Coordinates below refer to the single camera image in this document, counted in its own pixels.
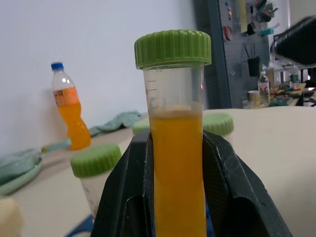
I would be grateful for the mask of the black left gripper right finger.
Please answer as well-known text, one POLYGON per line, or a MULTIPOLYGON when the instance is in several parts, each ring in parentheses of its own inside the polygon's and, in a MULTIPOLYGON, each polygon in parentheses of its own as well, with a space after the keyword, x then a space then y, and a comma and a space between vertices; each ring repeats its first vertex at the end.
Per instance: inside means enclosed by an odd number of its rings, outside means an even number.
POLYGON ((293 237, 260 178, 227 140, 203 133, 202 168, 215 237, 293 237))

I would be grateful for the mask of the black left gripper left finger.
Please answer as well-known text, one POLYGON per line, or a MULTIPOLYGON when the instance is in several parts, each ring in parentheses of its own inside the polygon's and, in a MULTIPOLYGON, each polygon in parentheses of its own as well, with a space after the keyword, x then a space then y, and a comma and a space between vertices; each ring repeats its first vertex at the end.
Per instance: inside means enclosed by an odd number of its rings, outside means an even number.
POLYGON ((155 237, 151 134, 134 135, 108 177, 91 237, 155 237))

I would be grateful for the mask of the yellow liquid green-capped test tube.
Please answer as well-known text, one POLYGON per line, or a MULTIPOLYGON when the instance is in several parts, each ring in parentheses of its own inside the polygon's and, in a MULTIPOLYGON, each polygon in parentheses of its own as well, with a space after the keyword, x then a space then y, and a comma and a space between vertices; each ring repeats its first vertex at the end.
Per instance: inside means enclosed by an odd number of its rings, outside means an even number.
POLYGON ((153 139, 156 237, 206 237, 202 116, 211 38, 197 30, 160 31, 140 37, 134 52, 153 139))

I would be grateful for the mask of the clear green-capped test tube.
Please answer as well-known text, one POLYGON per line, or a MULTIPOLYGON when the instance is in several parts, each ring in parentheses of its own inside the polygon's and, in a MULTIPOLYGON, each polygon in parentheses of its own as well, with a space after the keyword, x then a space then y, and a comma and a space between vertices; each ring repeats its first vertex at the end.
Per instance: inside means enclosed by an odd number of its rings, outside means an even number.
POLYGON ((234 121, 229 114, 208 114, 202 119, 203 130, 219 135, 231 144, 232 133, 234 131, 234 121))
POLYGON ((150 122, 148 118, 143 118, 137 121, 132 127, 134 135, 142 132, 144 129, 150 129, 150 122))
POLYGON ((71 159, 71 168, 79 178, 90 211, 95 217, 105 182, 120 160, 122 154, 118 144, 94 146, 78 153, 71 159))

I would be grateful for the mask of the teal green cloth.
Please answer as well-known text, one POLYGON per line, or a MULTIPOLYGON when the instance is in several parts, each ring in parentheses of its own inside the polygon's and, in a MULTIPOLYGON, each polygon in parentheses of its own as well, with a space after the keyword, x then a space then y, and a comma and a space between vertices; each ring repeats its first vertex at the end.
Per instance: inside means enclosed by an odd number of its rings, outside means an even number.
POLYGON ((89 129, 91 138, 112 133, 120 129, 132 127, 140 118, 142 114, 137 110, 122 112, 116 115, 115 118, 109 122, 96 125, 89 129))

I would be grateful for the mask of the white paper cup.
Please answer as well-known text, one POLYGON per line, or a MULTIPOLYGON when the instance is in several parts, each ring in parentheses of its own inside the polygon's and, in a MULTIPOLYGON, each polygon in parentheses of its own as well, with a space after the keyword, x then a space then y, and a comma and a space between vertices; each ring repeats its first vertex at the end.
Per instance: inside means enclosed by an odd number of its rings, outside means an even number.
POLYGON ((260 107, 260 93, 258 90, 252 90, 248 92, 249 100, 252 102, 253 107, 260 107))

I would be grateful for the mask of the orange soda bottle blue cap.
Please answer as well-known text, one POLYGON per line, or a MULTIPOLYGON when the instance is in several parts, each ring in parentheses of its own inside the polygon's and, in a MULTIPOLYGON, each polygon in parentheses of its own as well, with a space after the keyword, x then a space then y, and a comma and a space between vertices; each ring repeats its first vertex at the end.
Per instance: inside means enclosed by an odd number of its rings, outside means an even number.
POLYGON ((67 137, 73 150, 81 150, 91 143, 89 129, 81 118, 81 103, 74 81, 65 72, 63 63, 51 64, 52 92, 58 111, 67 126, 67 137))

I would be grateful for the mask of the clear water bottle red label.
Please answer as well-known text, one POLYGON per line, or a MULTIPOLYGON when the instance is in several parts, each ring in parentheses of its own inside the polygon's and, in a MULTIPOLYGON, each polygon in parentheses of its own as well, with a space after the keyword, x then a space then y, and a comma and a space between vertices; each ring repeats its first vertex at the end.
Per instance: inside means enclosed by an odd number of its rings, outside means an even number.
POLYGON ((268 107, 270 104, 270 83, 265 71, 260 72, 257 84, 260 96, 260 103, 262 106, 268 107))

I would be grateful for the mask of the pale green tray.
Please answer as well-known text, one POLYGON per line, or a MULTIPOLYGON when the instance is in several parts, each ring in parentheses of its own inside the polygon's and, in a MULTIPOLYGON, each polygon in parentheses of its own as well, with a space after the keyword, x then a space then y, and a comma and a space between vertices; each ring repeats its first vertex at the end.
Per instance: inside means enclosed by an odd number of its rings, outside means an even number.
POLYGON ((39 174, 43 165, 43 154, 67 148, 70 145, 71 141, 67 139, 41 148, 0 156, 0 197, 17 191, 39 174))

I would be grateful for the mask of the black pen cup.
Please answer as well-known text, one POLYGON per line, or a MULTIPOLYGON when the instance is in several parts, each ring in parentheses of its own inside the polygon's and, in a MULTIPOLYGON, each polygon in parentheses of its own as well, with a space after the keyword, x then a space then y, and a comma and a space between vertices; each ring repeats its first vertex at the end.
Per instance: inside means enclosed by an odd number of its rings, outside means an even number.
POLYGON ((250 58, 247 60, 250 77, 257 77, 260 75, 260 57, 250 58))

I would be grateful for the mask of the black monitor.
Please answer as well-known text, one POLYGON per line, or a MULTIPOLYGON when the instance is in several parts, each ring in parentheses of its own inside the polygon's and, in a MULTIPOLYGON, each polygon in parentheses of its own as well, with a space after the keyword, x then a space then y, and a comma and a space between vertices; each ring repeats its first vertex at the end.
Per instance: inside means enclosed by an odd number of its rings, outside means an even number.
POLYGON ((275 35, 272 52, 299 65, 316 65, 316 15, 306 16, 275 35))

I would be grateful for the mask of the grey pegboard tool wall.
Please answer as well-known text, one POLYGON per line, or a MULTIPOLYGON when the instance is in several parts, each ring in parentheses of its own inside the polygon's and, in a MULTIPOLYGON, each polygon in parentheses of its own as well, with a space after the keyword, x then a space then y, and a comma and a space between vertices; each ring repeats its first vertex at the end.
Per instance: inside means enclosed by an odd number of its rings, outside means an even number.
POLYGON ((257 89, 247 60, 271 59, 273 36, 288 26, 288 0, 192 0, 198 30, 211 37, 212 63, 204 69, 206 109, 241 108, 257 89))

